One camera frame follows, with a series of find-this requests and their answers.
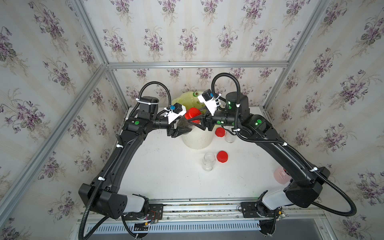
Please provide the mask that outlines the red-lid tea jar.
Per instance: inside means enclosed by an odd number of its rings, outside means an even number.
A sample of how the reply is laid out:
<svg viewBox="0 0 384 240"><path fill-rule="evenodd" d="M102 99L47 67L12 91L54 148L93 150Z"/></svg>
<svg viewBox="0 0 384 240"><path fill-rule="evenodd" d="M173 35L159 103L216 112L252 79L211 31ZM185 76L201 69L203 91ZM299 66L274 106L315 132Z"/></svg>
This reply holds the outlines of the red-lid tea jar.
<svg viewBox="0 0 384 240"><path fill-rule="evenodd" d="M233 135L233 134L231 134L231 133L229 133L229 132L226 132L226 135L225 135L225 141L227 142L227 143L234 143L235 142L235 140L237 139L237 136L236 135Z"/></svg>
<svg viewBox="0 0 384 240"><path fill-rule="evenodd" d="M195 118L197 116L200 116L202 113L199 109L197 108L190 108L189 110L187 110L187 113L182 116L182 118L177 122L177 127L189 127L189 128L195 128L194 126L192 125L189 125L187 120L190 120L192 118ZM200 120L194 120L195 123L198 123L200 124L201 121Z"/></svg>
<svg viewBox="0 0 384 240"><path fill-rule="evenodd" d="M213 153L206 153L203 158L202 167L205 171L211 171L214 168L216 156Z"/></svg>

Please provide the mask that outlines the red jar lid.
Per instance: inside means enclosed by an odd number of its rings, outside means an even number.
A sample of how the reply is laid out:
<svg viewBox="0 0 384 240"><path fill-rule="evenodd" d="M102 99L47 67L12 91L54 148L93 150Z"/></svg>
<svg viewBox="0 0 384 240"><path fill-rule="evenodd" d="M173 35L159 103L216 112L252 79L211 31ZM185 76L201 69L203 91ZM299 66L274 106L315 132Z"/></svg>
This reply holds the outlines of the red jar lid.
<svg viewBox="0 0 384 240"><path fill-rule="evenodd" d="M219 138L223 138L226 135L226 130L224 128L217 128L215 130L215 135Z"/></svg>
<svg viewBox="0 0 384 240"><path fill-rule="evenodd" d="M227 162L229 159L229 155L227 152L225 151L220 151L217 153L217 160L220 162L220 163L225 163Z"/></svg>

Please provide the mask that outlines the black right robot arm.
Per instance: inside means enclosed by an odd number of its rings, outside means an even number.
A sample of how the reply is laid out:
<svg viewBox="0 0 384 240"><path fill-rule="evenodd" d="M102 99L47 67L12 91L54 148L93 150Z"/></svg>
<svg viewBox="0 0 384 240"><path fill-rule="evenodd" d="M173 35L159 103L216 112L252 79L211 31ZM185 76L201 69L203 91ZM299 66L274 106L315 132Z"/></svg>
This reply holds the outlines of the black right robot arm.
<svg viewBox="0 0 384 240"><path fill-rule="evenodd" d="M189 123L208 131L221 126L230 135L256 144L291 177L285 188L276 192L264 191L259 196L255 204L258 216L263 218L276 215L282 207L292 205L300 208L314 205L342 217L351 217L357 213L353 200L328 179L329 170L310 163L279 135L265 117L250 112L248 98L241 93L240 83L235 76L229 73L217 74L211 88L204 91L199 100L206 105L208 111L190 119ZM351 209L341 212L317 203L315 200L320 196L323 184L340 194Z"/></svg>

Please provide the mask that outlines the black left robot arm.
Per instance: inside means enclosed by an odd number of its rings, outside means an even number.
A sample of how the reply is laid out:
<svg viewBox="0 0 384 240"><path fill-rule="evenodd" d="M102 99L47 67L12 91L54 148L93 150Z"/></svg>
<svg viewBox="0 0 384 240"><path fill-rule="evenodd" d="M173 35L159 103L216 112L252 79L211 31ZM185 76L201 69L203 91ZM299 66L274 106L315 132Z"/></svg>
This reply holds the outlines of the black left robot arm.
<svg viewBox="0 0 384 240"><path fill-rule="evenodd" d="M159 99L143 95L145 89L151 85L161 86L166 91L168 107L162 111L158 110ZM152 81L141 88L136 105L116 135L117 144L105 166L90 184L82 184L79 189L79 195L86 207L78 232L80 240L89 239L109 218L124 218L128 214L145 218L149 214L148 198L138 194L119 194L123 176L136 151L153 130L165 129L172 138L191 132L191 128L174 126L185 114L185 106L172 104L170 91L163 83Z"/></svg>

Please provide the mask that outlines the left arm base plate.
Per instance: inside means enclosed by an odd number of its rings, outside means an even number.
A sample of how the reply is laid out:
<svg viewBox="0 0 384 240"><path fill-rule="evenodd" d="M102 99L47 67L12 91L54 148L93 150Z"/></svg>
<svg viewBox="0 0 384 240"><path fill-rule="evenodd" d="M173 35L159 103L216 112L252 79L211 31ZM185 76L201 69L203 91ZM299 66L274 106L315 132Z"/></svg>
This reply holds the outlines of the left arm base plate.
<svg viewBox="0 0 384 240"><path fill-rule="evenodd" d="M145 221L156 223L163 218L164 204L149 204L138 213L124 213L126 221Z"/></svg>

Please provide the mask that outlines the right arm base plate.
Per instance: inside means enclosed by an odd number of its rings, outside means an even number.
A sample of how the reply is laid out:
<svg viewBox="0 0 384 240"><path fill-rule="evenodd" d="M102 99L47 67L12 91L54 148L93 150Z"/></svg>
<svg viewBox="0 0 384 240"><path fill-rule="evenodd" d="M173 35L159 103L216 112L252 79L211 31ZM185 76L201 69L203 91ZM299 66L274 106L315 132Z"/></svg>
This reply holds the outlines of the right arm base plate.
<svg viewBox="0 0 384 240"><path fill-rule="evenodd" d="M261 202L242 202L239 211L244 218L272 218L279 216L282 213L282 208L270 210Z"/></svg>

